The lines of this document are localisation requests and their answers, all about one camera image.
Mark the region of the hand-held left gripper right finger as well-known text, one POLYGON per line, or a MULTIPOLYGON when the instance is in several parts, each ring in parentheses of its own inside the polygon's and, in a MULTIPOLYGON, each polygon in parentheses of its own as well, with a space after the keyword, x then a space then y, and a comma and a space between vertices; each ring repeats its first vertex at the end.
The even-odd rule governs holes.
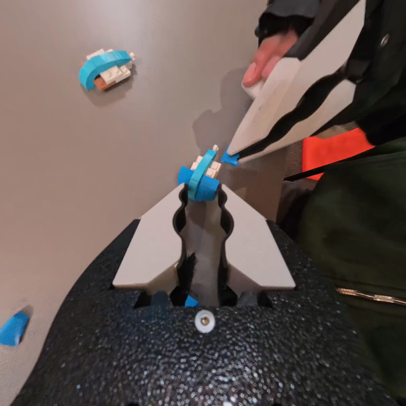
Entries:
POLYGON ((294 290, 295 281, 267 220, 225 185, 218 188, 225 286, 235 294, 265 290, 294 290))

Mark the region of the blue arc lego assembly with white bricks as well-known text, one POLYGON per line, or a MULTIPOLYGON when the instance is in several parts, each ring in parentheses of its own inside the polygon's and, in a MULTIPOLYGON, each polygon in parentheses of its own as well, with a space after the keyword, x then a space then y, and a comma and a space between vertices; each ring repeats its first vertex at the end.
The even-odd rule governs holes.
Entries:
POLYGON ((191 168, 181 166, 178 173, 178 184, 186 184, 188 198, 193 201, 210 201, 216 197, 220 181, 217 176, 221 163, 217 162, 217 145, 208 150, 204 156, 198 156, 191 168))

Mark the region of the person's right hand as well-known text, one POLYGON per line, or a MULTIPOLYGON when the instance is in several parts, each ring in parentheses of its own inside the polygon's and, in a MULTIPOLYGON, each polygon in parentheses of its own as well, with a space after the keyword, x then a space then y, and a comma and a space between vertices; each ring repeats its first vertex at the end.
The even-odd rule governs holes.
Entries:
POLYGON ((298 35, 294 30, 278 33, 264 39, 250 61, 243 76, 242 85, 250 88, 261 80, 267 80, 277 63, 297 40, 298 35))

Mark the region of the blue lego wedge piece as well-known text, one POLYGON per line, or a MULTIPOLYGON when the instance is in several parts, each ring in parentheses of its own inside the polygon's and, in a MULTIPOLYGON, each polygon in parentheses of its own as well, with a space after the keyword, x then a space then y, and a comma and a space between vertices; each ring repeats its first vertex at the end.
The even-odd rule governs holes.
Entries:
POLYGON ((10 317, 0 329, 0 344, 17 347, 22 340, 29 320, 29 314, 22 311, 10 317))

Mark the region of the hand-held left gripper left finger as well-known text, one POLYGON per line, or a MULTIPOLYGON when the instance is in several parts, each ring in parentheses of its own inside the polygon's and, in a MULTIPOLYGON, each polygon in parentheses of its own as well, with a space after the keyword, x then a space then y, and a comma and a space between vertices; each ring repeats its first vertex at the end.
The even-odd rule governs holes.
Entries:
POLYGON ((178 266, 185 259, 185 247, 176 216, 184 219, 184 192, 187 185, 183 183, 141 216, 113 279, 114 288, 170 294, 178 285, 178 266))

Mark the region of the orange fabric item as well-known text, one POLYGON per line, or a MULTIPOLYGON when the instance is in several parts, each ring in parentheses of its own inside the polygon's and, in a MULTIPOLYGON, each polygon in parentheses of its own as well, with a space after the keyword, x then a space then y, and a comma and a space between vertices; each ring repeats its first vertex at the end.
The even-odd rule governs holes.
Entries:
POLYGON ((308 137, 302 141, 302 171, 347 159, 372 148, 359 128, 327 139, 308 137))

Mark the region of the blue arc lego assembly with brown brick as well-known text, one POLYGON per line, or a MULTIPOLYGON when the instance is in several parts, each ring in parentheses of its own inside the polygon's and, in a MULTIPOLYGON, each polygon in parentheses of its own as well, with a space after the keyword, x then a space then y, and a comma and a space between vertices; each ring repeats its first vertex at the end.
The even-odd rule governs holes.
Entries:
POLYGON ((132 75, 135 54, 124 50, 99 49, 80 65, 79 82, 86 90, 105 91, 132 75))

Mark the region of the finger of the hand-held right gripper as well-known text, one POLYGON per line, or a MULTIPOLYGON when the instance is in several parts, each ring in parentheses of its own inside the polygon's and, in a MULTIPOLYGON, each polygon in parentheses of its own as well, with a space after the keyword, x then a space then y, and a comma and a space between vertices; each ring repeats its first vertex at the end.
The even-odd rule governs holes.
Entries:
POLYGON ((237 162, 245 163, 316 135, 353 102, 348 79, 320 79, 303 94, 294 87, 277 107, 266 83, 237 129, 237 162))
MULTIPOLYGON (((299 95, 303 95, 320 79, 348 79, 357 86, 355 79, 357 71, 351 72, 350 57, 365 24, 365 12, 366 1, 359 0, 358 5, 343 22, 339 23, 303 61, 282 58, 277 63, 261 87, 263 89, 266 83, 270 86, 267 95, 277 96, 277 107, 281 105, 282 97, 289 88, 296 87, 299 95)), ((229 145, 229 154, 237 154, 237 130, 229 145)))

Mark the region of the blue lego slope piece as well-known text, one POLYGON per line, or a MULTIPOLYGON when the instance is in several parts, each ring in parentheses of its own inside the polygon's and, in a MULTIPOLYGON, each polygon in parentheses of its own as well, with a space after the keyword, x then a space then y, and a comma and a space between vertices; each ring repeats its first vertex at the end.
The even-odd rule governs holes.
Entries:
POLYGON ((240 159, 239 154, 234 154, 234 155, 229 154, 229 146, 228 146, 226 151, 224 152, 224 154, 221 157, 221 163, 229 164, 229 165, 232 165, 232 166, 238 166, 239 165, 239 163, 238 163, 239 159, 240 159))

